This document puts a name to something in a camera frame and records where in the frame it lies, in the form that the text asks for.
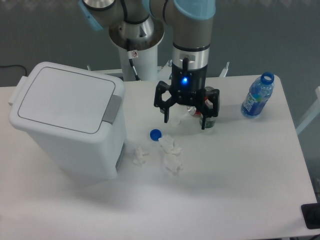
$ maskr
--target white table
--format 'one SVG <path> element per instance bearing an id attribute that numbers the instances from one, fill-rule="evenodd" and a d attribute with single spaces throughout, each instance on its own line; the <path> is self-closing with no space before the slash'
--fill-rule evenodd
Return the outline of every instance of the white table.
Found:
<path id="1" fill-rule="evenodd" d="M 261 116 L 240 112 L 257 76 L 209 78 L 220 89 L 214 128 L 201 130 L 185 106 L 170 119 L 153 107 L 156 82 L 127 82 L 128 144 L 114 180 L 58 168 L 22 131 L 11 127 L 13 87 L 0 88 L 1 240 L 250 240 L 306 236 L 300 206 L 316 198 L 278 77 Z M 183 148 L 184 169 L 163 165 L 153 128 Z M 133 149 L 149 152 L 142 166 Z"/>

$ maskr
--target blue bottle cap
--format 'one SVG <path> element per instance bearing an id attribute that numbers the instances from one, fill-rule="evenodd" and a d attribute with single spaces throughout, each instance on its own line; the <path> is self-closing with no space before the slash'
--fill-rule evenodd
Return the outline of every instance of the blue bottle cap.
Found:
<path id="1" fill-rule="evenodd" d="M 273 73 L 266 71 L 264 74 L 261 75 L 261 82 L 265 85 L 270 85 L 274 82 L 275 76 Z"/>
<path id="2" fill-rule="evenodd" d="M 159 129 L 153 129 L 151 130 L 150 132 L 150 138 L 153 140 L 153 141 L 159 141 L 159 138 L 162 137 L 162 133 Z"/>

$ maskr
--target paper scrap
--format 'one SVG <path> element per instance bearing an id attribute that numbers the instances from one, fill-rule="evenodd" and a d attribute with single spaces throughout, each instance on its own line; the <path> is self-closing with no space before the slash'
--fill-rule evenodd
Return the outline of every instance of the paper scrap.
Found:
<path id="1" fill-rule="evenodd" d="M 178 155 L 181 153 L 182 148 L 176 143 L 176 141 L 168 134 L 159 138 L 159 143 L 161 144 L 163 150 L 167 154 Z"/>
<path id="2" fill-rule="evenodd" d="M 177 174 L 179 171 L 184 169 L 179 157 L 174 154 L 165 154 L 164 165 L 173 174 Z"/>
<path id="3" fill-rule="evenodd" d="M 149 153 L 144 152 L 141 146 L 137 147 L 134 151 L 135 158 L 132 160 L 132 163 L 141 166 L 146 162 L 145 156 L 147 155 L 149 155 Z"/>

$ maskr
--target black cable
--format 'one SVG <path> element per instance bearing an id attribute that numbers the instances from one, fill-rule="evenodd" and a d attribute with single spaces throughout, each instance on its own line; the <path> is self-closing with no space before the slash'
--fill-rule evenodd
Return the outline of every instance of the black cable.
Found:
<path id="1" fill-rule="evenodd" d="M 0 69 L 4 68 L 12 68 L 12 67 L 19 67 L 24 69 L 24 76 L 27 76 L 27 69 L 25 66 L 19 65 L 19 64 L 14 64 L 14 65 L 0 65 Z"/>
<path id="2" fill-rule="evenodd" d="M 129 38 L 126 39 L 126 50 L 127 50 L 127 52 L 130 51 L 130 39 Z M 129 63 L 130 63 L 130 66 L 132 67 L 135 80 L 141 81 L 140 77 L 138 76 L 137 70 L 135 68 L 134 61 L 132 61 L 132 58 L 129 58 Z"/>
<path id="3" fill-rule="evenodd" d="M 320 234 L 318 234 L 318 235 L 314 235 L 313 237 L 311 237 L 309 240 L 314 240 L 314 239 L 316 239 L 317 237 L 319 237 L 320 236 Z"/>

